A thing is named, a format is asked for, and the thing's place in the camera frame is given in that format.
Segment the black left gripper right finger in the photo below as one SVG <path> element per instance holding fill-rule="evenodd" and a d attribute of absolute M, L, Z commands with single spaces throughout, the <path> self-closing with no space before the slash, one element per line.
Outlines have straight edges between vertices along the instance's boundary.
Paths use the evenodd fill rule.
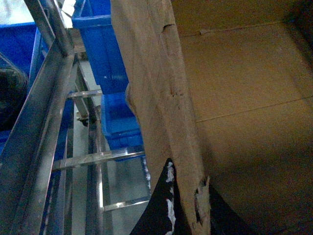
<path fill-rule="evenodd" d="M 209 185 L 211 205 L 212 235 L 258 235 L 236 212 L 223 200 L 217 190 Z"/>

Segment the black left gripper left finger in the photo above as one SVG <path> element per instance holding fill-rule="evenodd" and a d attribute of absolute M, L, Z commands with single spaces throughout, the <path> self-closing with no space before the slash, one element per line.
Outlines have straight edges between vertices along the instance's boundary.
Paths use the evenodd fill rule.
<path fill-rule="evenodd" d="M 149 203 L 131 234 L 191 234 L 191 229 L 181 205 L 176 169 L 172 159 L 167 159 Z"/>

